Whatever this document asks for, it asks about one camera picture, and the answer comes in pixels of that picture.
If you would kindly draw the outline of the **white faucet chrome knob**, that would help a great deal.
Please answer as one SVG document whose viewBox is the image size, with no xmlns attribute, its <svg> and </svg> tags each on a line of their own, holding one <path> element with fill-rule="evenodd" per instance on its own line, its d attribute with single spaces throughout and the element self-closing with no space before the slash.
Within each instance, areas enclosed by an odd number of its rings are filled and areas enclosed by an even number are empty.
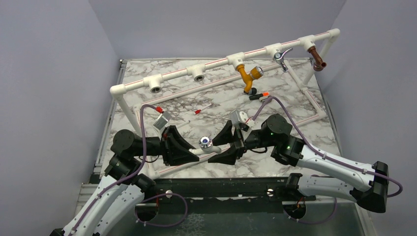
<svg viewBox="0 0 417 236">
<path fill-rule="evenodd" d="M 203 136 L 199 139 L 199 148 L 191 148 L 189 151 L 194 155 L 203 155 L 216 153 L 220 154 L 222 149 L 213 144 L 213 140 L 208 136 Z"/>
</svg>

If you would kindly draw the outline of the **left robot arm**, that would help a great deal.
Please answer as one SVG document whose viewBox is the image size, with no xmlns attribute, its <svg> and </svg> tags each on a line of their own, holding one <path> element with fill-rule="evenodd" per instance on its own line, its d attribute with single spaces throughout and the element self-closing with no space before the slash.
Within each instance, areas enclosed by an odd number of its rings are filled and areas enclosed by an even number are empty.
<svg viewBox="0 0 417 236">
<path fill-rule="evenodd" d="M 175 126 L 165 128 L 162 137 L 146 137 L 144 126 L 138 136 L 119 131 L 113 141 L 105 175 L 79 213 L 53 236 L 105 236 L 135 204 L 153 199 L 153 174 L 144 171 L 149 156 L 162 156 L 170 166 L 198 162 L 195 148 L 186 142 Z"/>
</svg>

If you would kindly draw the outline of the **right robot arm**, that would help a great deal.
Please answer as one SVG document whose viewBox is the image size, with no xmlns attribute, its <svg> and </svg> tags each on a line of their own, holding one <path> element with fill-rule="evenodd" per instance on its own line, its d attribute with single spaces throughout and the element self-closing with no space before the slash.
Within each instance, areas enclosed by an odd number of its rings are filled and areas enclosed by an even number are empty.
<svg viewBox="0 0 417 236">
<path fill-rule="evenodd" d="M 284 186 L 290 200 L 300 196 L 330 196 L 357 203 L 376 213 L 384 213 L 388 198 L 388 165 L 355 162 L 319 150 L 303 139 L 291 135 L 292 125 L 279 115 L 269 116 L 260 129 L 251 130 L 246 124 L 229 120 L 213 139 L 213 144 L 230 147 L 211 157 L 209 163 L 234 165 L 250 149 L 272 148 L 271 157 L 282 165 L 307 168 L 325 174 L 311 177 L 291 174 Z"/>
</svg>

